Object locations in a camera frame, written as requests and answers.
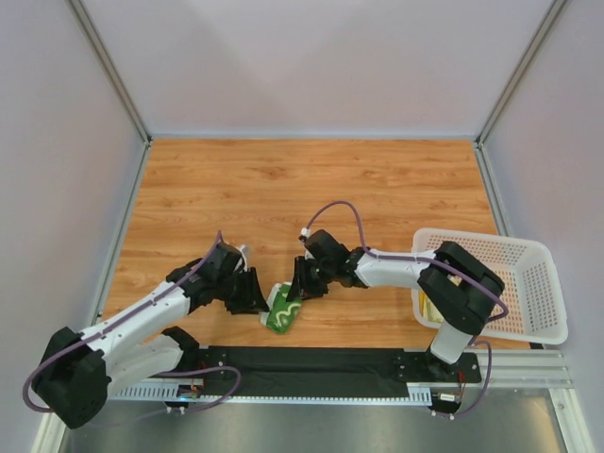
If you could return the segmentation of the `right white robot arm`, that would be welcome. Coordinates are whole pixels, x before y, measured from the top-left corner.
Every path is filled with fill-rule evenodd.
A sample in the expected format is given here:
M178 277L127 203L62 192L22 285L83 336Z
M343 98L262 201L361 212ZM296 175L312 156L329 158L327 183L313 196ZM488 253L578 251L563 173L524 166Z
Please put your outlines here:
M328 285L346 288L395 287L420 291L443 322L431 341L428 366L451 366L489 324L496 306L508 310L500 296L505 283L461 245L445 241L435 250L393 253L361 245L348 249L325 230L302 239L305 254L294 260L289 302L320 298Z

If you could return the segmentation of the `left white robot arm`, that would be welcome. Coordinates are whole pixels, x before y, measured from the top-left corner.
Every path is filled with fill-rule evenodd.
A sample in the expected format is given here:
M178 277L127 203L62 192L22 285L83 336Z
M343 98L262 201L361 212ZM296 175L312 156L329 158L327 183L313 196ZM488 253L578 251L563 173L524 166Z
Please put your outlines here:
M38 396L68 428L90 422L109 396L143 379L197 377L207 368L199 342L176 321L215 300L232 314L269 307L242 249L218 239L207 254L171 271L147 296L104 322L52 335L26 380L29 408Z

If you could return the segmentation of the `cream yellow crocodile towel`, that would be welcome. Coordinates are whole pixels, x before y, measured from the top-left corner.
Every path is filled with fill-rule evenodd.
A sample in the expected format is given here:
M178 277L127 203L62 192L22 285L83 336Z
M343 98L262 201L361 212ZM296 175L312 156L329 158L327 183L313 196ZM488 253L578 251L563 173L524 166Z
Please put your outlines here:
M419 293L419 310L421 316L429 322L442 323L444 320L442 314L423 292Z

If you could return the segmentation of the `white plastic basket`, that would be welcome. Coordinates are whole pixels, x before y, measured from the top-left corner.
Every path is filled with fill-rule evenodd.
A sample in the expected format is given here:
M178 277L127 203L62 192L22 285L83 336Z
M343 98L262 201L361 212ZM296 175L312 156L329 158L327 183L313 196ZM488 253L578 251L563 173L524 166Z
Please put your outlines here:
M414 233L413 252L437 249L443 242L461 245L505 283L500 296L509 314L482 330L486 337L535 344L563 344L567 315L556 265L539 242L439 228Z

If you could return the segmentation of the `green patterned towel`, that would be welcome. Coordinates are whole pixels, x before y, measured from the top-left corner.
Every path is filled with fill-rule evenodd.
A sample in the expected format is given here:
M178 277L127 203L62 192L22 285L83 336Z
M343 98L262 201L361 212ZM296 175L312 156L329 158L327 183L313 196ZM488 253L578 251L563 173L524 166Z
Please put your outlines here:
M300 298L287 300L291 287L291 282L276 283L266 301L269 310L260 315L260 323L276 334L285 334L290 330L301 308Z

